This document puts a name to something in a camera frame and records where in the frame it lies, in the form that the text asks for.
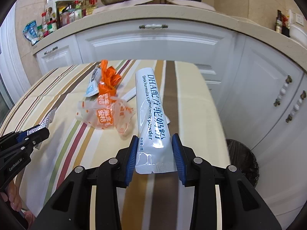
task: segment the human hand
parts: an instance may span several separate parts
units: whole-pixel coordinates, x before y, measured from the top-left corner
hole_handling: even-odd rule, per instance
[[[32,214],[30,210],[24,212],[25,219],[27,220],[29,224],[29,228],[31,227],[32,223],[35,221],[35,216]]]
[[[10,201],[11,208],[15,211],[20,211],[22,208],[22,201],[14,181],[11,181],[6,190],[7,194],[1,193],[4,201]]]

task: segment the electrical outlet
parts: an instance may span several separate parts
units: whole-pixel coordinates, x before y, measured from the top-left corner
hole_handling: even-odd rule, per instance
[[[302,26],[304,26],[304,18],[303,18],[303,16],[300,15],[300,14],[296,14],[295,22],[300,24],[300,25],[302,25]]]

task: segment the white door frame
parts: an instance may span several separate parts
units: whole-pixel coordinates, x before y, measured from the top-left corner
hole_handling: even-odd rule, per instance
[[[0,74],[12,101],[18,100],[31,87],[23,68],[15,33],[15,4],[0,27]]]

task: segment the blue gripper pad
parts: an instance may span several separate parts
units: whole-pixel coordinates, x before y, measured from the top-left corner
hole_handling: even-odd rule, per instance
[[[177,137],[173,135],[172,147],[173,147],[173,153],[174,153],[174,158],[176,162],[177,172],[178,172],[179,180],[182,182],[182,185],[184,185],[186,182],[186,176],[185,176],[186,169],[185,169],[185,162],[183,161],[179,145],[180,143],[178,142]]]
[[[131,150],[131,153],[128,159],[128,163],[126,166],[125,183],[127,186],[129,186],[129,183],[132,181],[132,176],[133,176],[133,172],[135,169],[136,149],[138,147],[138,143],[139,143],[139,138],[136,137],[133,142],[132,150]]]
[[[28,135],[27,131],[20,133],[18,138],[17,138],[17,141],[20,143],[23,140],[23,138],[26,137],[27,135]]]

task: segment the milk powder stick packet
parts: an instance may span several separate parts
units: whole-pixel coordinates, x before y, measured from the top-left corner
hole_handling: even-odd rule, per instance
[[[139,127],[135,170],[139,174],[177,171],[153,69],[138,70],[135,83]]]
[[[92,72],[92,76],[84,97],[91,97],[99,93],[98,83],[100,79],[101,79],[101,68],[99,67],[99,65],[97,65]]]

